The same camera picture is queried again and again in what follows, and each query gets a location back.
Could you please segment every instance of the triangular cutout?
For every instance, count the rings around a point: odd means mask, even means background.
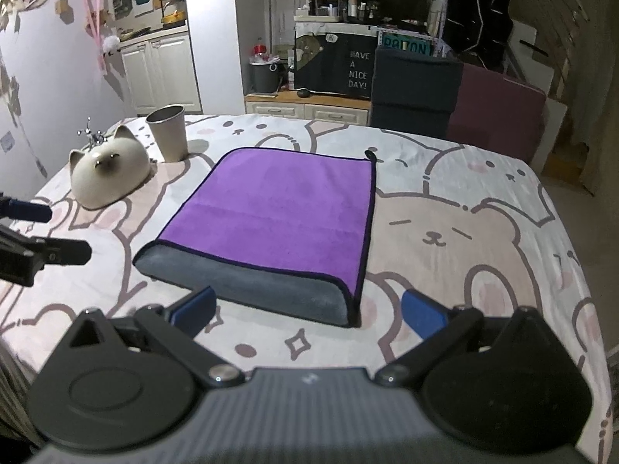
[[[98,330],[97,324],[94,321],[85,320],[69,346],[71,348],[86,347],[89,345],[99,345],[103,342],[103,334]]]

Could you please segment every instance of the trash can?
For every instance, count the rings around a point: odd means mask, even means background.
[[[271,94],[279,89],[279,58],[251,63],[254,91]]]

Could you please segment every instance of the dark gray chair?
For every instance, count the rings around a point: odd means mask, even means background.
[[[445,139],[462,68],[457,60],[379,47],[369,125]]]

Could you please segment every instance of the cup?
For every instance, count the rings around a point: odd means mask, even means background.
[[[153,111],[146,123],[166,163],[181,162],[189,155],[185,131],[185,107],[171,104]]]

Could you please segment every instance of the cat figurine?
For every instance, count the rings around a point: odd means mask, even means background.
[[[88,151],[72,150],[69,156],[71,189],[88,210],[104,208],[129,195],[150,174],[150,159],[126,125]]]

